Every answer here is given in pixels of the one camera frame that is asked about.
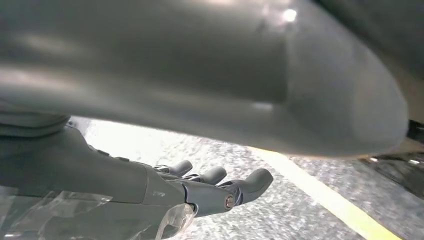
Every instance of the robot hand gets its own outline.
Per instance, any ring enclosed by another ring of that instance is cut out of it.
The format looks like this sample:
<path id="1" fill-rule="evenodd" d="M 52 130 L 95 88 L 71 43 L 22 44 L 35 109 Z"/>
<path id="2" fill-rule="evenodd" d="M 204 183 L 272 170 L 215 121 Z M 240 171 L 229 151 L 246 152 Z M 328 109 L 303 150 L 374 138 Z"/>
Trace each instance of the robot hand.
<path id="1" fill-rule="evenodd" d="M 194 217 L 257 199 L 273 181 L 258 169 L 218 184 L 227 175 L 221 167 L 186 175 L 188 161 L 150 166 L 111 157 L 71 128 L 1 146 L 0 186 L 16 191 L 0 195 L 0 240 L 166 239 Z M 14 146 L 27 151 L 15 154 Z"/>
<path id="2" fill-rule="evenodd" d="M 176 166 L 155 166 L 167 181 L 175 181 L 184 187 L 185 203 L 193 207 L 196 217 L 225 213 L 235 206 L 259 198 L 273 181 L 271 173 L 263 168 L 252 172 L 245 180 L 230 180 L 217 185 L 226 176 L 222 167 L 214 167 L 204 174 L 183 176 L 192 168 L 189 161 Z"/>

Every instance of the screw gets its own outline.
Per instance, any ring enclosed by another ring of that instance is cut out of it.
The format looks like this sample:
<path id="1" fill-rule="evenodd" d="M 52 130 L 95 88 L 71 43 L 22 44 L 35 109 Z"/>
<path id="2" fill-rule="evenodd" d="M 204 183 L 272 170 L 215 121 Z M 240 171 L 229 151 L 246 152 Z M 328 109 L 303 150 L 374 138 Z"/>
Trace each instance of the screw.
<path id="1" fill-rule="evenodd" d="M 234 197 L 233 195 L 228 195 L 225 198 L 225 209 L 230 210 L 234 207 Z"/>

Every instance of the robotic finger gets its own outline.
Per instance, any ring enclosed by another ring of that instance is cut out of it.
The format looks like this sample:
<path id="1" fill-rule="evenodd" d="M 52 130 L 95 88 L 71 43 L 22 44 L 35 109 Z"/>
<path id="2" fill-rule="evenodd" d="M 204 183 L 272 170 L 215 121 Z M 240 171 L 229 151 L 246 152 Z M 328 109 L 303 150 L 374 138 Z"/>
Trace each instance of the robotic finger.
<path id="1" fill-rule="evenodd" d="M 160 171 L 161 173 L 182 177 L 188 172 L 190 172 L 191 169 L 193 169 L 193 165 L 191 162 L 184 160 L 174 166 L 157 165 L 154 168 Z"/>
<path id="2" fill-rule="evenodd" d="M 216 185 L 227 176 L 227 171 L 220 166 L 216 166 L 205 172 L 204 174 L 190 174 L 184 177 L 186 180 Z"/>
<path id="3" fill-rule="evenodd" d="M 220 179 L 221 171 L 218 168 L 212 169 L 208 172 L 211 176 L 207 179 Z M 245 180 L 231 180 L 218 186 L 198 181 L 201 179 L 204 178 L 197 176 L 194 178 L 195 181 L 177 180 L 184 187 L 185 203 L 194 207 L 196 217 L 225 213 L 235 206 L 256 200 L 274 180 L 271 173 L 264 168 L 255 170 Z"/>

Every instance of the yellow line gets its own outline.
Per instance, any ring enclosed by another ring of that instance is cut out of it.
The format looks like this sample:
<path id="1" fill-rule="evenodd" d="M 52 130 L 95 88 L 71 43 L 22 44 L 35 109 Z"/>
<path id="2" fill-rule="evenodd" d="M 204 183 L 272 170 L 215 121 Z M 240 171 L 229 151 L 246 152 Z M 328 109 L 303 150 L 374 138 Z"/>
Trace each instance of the yellow line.
<path id="1" fill-rule="evenodd" d="M 286 156 L 253 147 L 250 149 L 366 240 L 401 240 L 359 207 L 309 175 Z"/>

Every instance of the gray curved panel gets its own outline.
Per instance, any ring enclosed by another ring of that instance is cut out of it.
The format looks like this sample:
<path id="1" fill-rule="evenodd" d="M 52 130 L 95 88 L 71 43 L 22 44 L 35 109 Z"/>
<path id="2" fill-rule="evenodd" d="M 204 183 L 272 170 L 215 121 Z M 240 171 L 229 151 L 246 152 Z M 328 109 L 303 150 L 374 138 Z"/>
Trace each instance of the gray curved panel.
<path id="1" fill-rule="evenodd" d="M 424 79 L 422 0 L 319 0 L 356 34 Z"/>
<path id="2" fill-rule="evenodd" d="M 380 60 L 306 0 L 6 0 L 0 97 L 274 150 L 397 146 L 407 106 Z"/>

